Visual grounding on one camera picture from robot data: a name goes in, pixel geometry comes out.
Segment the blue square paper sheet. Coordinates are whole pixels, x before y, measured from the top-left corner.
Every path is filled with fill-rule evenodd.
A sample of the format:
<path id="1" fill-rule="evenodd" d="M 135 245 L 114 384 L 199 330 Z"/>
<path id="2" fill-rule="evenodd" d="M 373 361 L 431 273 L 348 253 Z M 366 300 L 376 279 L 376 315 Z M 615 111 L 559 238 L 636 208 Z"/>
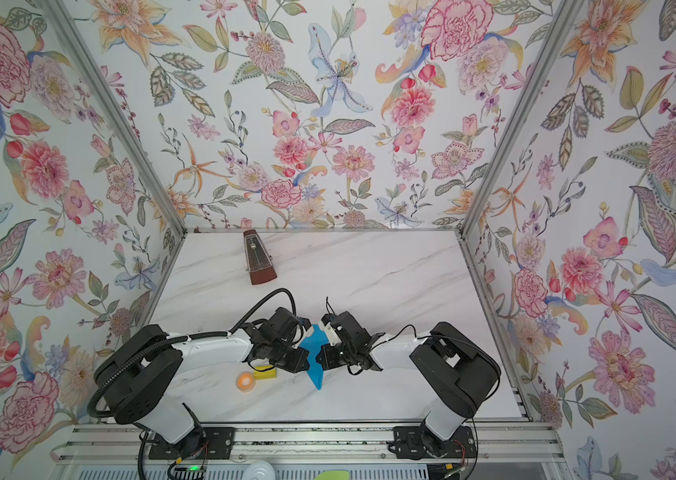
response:
<path id="1" fill-rule="evenodd" d="M 324 368 L 317 357 L 322 352 L 322 347 L 327 345 L 329 345 L 328 336 L 319 324 L 313 324 L 309 329 L 309 334 L 300 343 L 300 346 L 308 353 L 309 367 L 306 373 L 317 390 L 322 389 L 324 379 Z"/>

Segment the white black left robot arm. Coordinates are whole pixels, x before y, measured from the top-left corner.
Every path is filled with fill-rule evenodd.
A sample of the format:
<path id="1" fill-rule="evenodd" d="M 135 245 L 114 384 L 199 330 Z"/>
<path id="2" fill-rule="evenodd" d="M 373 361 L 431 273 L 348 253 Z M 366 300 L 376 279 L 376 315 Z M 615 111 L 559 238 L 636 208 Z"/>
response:
<path id="1" fill-rule="evenodd" d="M 289 373 L 305 372 L 309 352 L 298 343 L 310 327 L 308 319 L 285 308 L 234 332 L 170 335 L 149 325 L 97 368 L 87 415 L 136 425 L 172 445 L 194 441 L 201 435 L 201 424 L 191 408 L 169 392 L 176 376 L 258 360 Z"/>

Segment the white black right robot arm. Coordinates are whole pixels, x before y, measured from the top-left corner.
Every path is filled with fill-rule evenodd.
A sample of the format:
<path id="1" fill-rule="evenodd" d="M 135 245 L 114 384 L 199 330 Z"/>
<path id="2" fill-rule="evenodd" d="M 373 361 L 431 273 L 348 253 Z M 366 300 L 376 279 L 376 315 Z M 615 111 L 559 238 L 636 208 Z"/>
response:
<path id="1" fill-rule="evenodd" d="M 499 388 L 498 362 L 448 322 L 422 333 L 408 324 L 395 334 L 371 334 L 348 312 L 327 314 L 322 323 L 337 340 L 321 345 L 310 363 L 324 371 L 346 367 L 354 375 L 417 371 L 438 398 L 422 422 L 422 434 L 436 441 L 451 440 Z"/>

